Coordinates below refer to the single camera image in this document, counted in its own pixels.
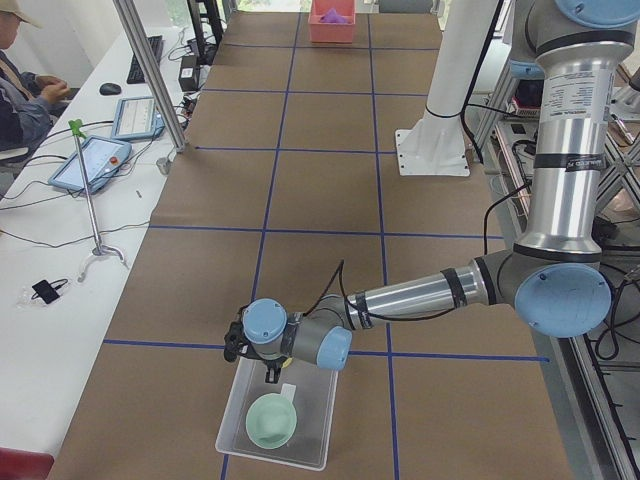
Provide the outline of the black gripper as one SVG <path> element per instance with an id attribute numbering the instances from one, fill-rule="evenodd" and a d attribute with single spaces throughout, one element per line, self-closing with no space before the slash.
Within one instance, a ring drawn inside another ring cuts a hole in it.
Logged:
<path id="1" fill-rule="evenodd" d="M 266 366 L 265 382 L 267 384 L 277 384 L 278 375 L 284 368 L 287 368 L 293 359 L 291 357 L 280 356 L 275 359 L 263 359 L 262 363 Z"/>

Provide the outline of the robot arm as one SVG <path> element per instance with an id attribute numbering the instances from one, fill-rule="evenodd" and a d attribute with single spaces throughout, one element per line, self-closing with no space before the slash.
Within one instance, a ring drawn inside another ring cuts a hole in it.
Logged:
<path id="1" fill-rule="evenodd" d="M 614 74 L 633 50 L 635 1 L 520 1 L 512 57 L 544 83 L 527 226 L 508 250 L 468 265 L 353 295 L 324 292 L 304 312 L 273 299 L 242 307 L 224 357 L 258 360 L 278 381 L 289 358 L 345 366 L 356 330 L 432 320 L 470 304 L 508 304 L 532 329 L 582 335 L 607 316 L 611 294 L 593 240 Z"/>

